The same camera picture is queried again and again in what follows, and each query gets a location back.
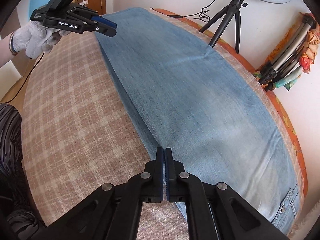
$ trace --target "wrist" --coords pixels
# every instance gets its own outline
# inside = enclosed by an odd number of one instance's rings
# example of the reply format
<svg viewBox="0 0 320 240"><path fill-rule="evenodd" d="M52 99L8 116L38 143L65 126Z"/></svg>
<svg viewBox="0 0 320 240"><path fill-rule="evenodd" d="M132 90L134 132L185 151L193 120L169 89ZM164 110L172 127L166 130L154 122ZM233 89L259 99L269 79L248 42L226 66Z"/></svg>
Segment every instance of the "wrist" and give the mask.
<svg viewBox="0 0 320 240"><path fill-rule="evenodd" d="M15 49L14 49L14 45L13 45L13 36L14 36L14 33L15 32L13 32L13 33L11 33L11 36L10 36L10 40L9 40L9 50L10 50L10 52L12 53L12 55L17 55L18 54L18 52L19 51L16 51Z"/></svg>

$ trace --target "light blue jeans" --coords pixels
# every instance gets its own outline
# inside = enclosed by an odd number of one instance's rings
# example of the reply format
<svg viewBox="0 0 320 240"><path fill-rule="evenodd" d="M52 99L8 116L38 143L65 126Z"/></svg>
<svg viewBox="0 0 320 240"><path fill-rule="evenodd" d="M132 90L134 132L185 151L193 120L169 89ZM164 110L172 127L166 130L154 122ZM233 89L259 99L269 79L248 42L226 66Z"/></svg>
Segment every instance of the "light blue jeans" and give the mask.
<svg viewBox="0 0 320 240"><path fill-rule="evenodd" d="M296 174L255 92L208 44L147 10L106 18L117 23L117 35L96 36L150 157L158 146L171 147L187 172L226 182L287 234L300 208Z"/></svg>

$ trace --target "hand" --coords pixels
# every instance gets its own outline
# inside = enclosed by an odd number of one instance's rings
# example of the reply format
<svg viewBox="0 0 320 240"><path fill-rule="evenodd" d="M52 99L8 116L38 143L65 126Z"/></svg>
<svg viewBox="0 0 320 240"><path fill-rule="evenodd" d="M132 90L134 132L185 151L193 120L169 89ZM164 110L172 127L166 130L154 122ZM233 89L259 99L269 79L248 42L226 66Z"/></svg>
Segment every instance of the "hand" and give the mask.
<svg viewBox="0 0 320 240"><path fill-rule="evenodd" d="M29 21L16 30L12 37L12 49L16 52L26 49L26 55L37 58L42 52L49 53L62 36L69 31L44 27L41 22Z"/></svg>

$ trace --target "striped fabric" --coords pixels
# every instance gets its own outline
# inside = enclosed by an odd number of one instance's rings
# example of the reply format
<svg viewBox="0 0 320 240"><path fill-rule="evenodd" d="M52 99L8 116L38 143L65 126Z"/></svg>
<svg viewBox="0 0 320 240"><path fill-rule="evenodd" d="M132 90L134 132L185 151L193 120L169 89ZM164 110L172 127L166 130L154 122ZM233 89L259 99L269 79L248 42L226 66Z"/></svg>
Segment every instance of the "striped fabric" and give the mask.
<svg viewBox="0 0 320 240"><path fill-rule="evenodd" d="M0 103L0 207L4 215L11 212L6 219L16 235L29 240L44 225L31 210L21 160L21 115Z"/></svg>

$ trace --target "tripod leg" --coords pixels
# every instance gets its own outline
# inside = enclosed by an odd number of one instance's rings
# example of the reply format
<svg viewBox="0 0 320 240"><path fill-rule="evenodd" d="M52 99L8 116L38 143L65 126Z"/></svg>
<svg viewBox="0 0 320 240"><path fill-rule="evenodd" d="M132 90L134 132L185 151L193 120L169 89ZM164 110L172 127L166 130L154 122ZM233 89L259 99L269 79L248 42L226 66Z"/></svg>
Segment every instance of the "tripod leg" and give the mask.
<svg viewBox="0 0 320 240"><path fill-rule="evenodd" d="M236 52L239 54L240 49L240 30L241 30L241 15L240 11L236 12Z"/></svg>
<svg viewBox="0 0 320 240"><path fill-rule="evenodd" d="M228 9L228 12L226 13L225 17L223 18L222 22L220 23L217 31L215 32L214 36L212 37L211 41L209 42L209 45L211 47L214 47L219 40L220 36L228 26L229 22L237 12L236 6L230 6Z"/></svg>
<svg viewBox="0 0 320 240"><path fill-rule="evenodd" d="M223 15L225 15L229 9L230 5L225 6L221 11L219 11L213 18L206 23L205 26L203 26L199 32L203 33L205 30L207 30L212 24L214 24L216 21L218 21Z"/></svg>

